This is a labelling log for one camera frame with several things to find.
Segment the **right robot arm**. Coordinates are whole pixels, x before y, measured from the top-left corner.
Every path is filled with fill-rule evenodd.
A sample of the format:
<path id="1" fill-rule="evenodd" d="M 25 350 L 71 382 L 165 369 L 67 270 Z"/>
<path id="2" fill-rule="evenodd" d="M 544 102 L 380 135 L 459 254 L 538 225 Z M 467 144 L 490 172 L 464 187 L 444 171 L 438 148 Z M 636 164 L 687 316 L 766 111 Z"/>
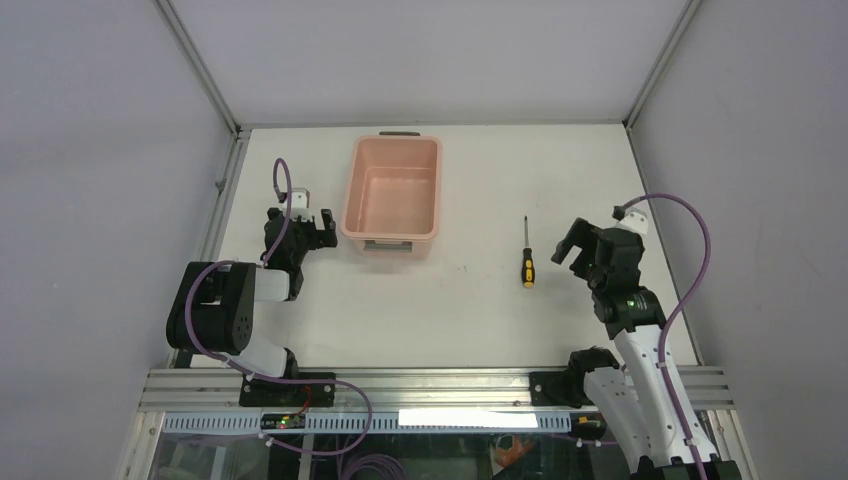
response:
<path id="1" fill-rule="evenodd" d="M 641 284 L 642 236 L 617 223 L 601 228 L 578 218 L 551 260 L 570 266 L 591 293 L 595 316 L 615 349 L 571 354 L 563 394 L 596 406 L 624 453 L 633 479 L 738 479 L 720 457 L 685 394 L 667 346 L 671 322 L 657 296 Z"/>

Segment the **yellow black screwdriver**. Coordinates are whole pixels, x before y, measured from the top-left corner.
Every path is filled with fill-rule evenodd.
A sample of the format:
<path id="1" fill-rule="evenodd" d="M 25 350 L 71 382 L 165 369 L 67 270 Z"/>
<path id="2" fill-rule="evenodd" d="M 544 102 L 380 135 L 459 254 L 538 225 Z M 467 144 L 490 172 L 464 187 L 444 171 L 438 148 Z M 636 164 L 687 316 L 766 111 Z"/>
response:
<path id="1" fill-rule="evenodd" d="M 528 217 L 524 216 L 524 248 L 522 250 L 522 282 L 525 288 L 532 288 L 535 285 L 535 265 L 533 260 L 533 251 L 529 241 L 529 222 Z"/>

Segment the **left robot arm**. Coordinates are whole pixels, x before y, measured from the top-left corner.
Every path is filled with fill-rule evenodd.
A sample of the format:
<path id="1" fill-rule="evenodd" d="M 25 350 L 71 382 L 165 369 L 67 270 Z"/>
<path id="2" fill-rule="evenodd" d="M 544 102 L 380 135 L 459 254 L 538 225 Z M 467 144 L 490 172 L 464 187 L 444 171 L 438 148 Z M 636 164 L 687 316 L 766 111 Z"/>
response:
<path id="1" fill-rule="evenodd" d="M 166 321 L 170 347 L 209 353 L 249 378 L 265 377 L 263 394 L 277 406 L 294 403 L 301 380 L 294 353 L 264 338 L 254 328 L 260 302 L 292 302 L 304 283 L 302 264 L 314 250 L 338 245 L 332 211 L 322 209 L 323 226 L 307 210 L 292 214 L 272 207 L 264 225 L 265 244 L 275 247 L 268 265 L 251 262 L 191 262 L 186 266 Z"/>

